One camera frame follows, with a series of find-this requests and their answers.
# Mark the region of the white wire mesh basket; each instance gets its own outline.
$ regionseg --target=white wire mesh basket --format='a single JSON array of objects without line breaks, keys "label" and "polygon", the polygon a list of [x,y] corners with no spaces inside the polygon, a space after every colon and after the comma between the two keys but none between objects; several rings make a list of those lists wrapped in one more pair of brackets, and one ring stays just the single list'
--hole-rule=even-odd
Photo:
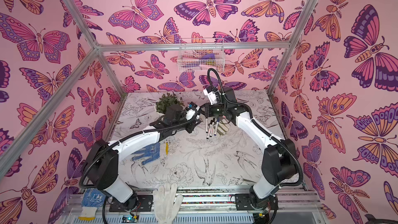
[{"label": "white wire mesh basket", "polygon": [[202,42],[196,41],[197,39],[194,38],[180,39],[177,57],[178,70],[180,72],[200,71],[212,67],[217,72],[223,72],[225,65],[224,39],[201,38]]}]

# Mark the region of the potted plant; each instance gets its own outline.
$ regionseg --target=potted plant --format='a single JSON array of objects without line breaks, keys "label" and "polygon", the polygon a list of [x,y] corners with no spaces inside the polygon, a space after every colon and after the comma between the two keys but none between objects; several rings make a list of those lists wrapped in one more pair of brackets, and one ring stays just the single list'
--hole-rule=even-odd
[{"label": "potted plant", "polygon": [[156,102],[155,111],[160,115],[165,114],[167,107],[174,104],[184,106],[182,98],[178,98],[174,93],[167,93],[167,95],[163,94]]}]

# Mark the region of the glove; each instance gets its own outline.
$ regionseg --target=glove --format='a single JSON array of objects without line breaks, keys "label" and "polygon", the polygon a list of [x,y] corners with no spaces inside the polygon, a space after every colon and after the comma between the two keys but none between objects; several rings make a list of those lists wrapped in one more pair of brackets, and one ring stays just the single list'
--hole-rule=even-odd
[{"label": "glove", "polygon": [[166,183],[161,185],[157,190],[153,191],[153,203],[155,210],[155,217],[159,224],[171,224],[177,216],[182,203],[183,196],[178,195],[176,202],[177,184]]}]

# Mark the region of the pink wallpaper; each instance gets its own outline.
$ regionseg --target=pink wallpaper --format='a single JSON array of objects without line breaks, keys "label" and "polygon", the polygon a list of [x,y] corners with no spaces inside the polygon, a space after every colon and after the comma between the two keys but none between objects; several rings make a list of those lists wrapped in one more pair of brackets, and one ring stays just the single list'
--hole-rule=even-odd
[{"label": "pink wallpaper", "polygon": [[[285,50],[235,50],[226,57],[225,70],[220,73],[221,80],[225,86],[235,90],[264,89],[271,83],[283,51]],[[165,57],[158,51],[145,51],[141,54],[104,53],[127,93],[153,90],[202,91],[205,85],[209,85],[207,70],[179,72],[178,51],[164,54]]]},{"label": "pink wallpaper", "polygon": [[396,4],[319,0],[274,94],[331,223],[398,219]]},{"label": "pink wallpaper", "polygon": [[[288,39],[301,1],[81,0],[78,7],[100,44],[116,44],[107,32],[127,44],[179,43],[192,32],[228,42],[253,42]],[[64,26],[70,25],[67,15]],[[266,32],[272,32],[267,39]]]},{"label": "pink wallpaper", "polygon": [[[75,28],[63,27],[63,17],[60,0],[0,2],[0,156],[89,50]],[[112,83],[97,64],[72,88],[2,179],[1,224],[54,223],[67,195],[77,192],[79,164],[92,144],[91,126],[105,135],[118,104],[107,93],[100,97]],[[82,94],[82,103],[78,87],[87,94],[95,91],[94,98],[101,103],[86,111],[86,95]]]}]

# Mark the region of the work glove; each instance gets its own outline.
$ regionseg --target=work glove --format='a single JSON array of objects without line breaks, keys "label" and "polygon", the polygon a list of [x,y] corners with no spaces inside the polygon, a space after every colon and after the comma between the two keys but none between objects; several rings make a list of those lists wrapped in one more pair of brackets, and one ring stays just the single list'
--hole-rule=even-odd
[{"label": "work glove", "polygon": [[159,224],[171,224],[177,216],[182,203],[183,196],[178,195],[176,201],[177,184],[166,183],[161,185],[157,190],[153,191],[153,203],[155,209],[155,217]]}]

